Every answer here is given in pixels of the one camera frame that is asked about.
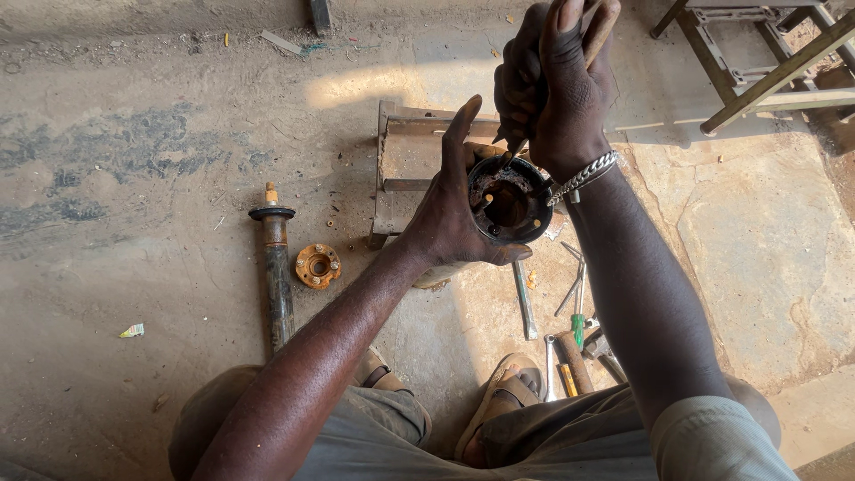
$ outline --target rubber mount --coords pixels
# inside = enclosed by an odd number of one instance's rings
[[[294,214],[296,213],[297,211],[289,209],[287,207],[280,207],[278,205],[264,205],[262,207],[256,207],[250,210],[250,217],[252,217],[253,220],[260,221],[266,216],[279,214],[281,216],[285,216],[289,219],[292,219],[294,218]]]
[[[472,216],[478,230],[490,239],[528,244],[546,232],[552,220],[552,207],[546,205],[551,189],[530,197],[529,193],[544,185],[543,175],[519,157],[498,169],[501,159],[501,155],[485,158],[469,172]],[[493,201],[484,208],[477,207],[487,194]],[[534,227],[535,220],[540,222],[539,227]]]

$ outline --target fingernail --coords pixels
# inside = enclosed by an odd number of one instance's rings
[[[582,0],[564,0],[558,7],[558,32],[567,33],[579,23],[582,14]]]

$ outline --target hammer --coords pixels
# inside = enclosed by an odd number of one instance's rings
[[[599,359],[600,364],[603,365],[618,384],[627,382],[627,375],[617,362],[614,353],[611,352],[609,342],[605,339],[605,334],[603,334],[601,328],[597,328],[585,340],[582,355],[590,360]]]

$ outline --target hand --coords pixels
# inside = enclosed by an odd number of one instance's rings
[[[554,0],[530,7],[495,73],[499,133],[509,146],[528,138],[532,162],[558,183],[611,150],[603,134],[612,101],[611,36],[586,70],[582,5]],[[588,31],[609,14],[616,15],[598,9]]]
[[[480,109],[481,96],[475,95],[454,116],[442,136],[442,168],[413,220],[396,240],[412,245],[430,266],[481,260],[505,265],[532,255],[527,246],[496,242],[475,226],[466,176],[467,159],[472,158],[473,152],[471,145],[463,145],[463,140]]]

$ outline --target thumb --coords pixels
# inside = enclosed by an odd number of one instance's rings
[[[584,0],[553,0],[546,14],[540,35],[540,63],[551,92],[562,91],[587,75],[581,37],[583,3]]]
[[[506,265],[517,260],[532,257],[532,249],[523,244],[498,244],[491,241],[492,245],[487,246],[486,262],[495,265]]]

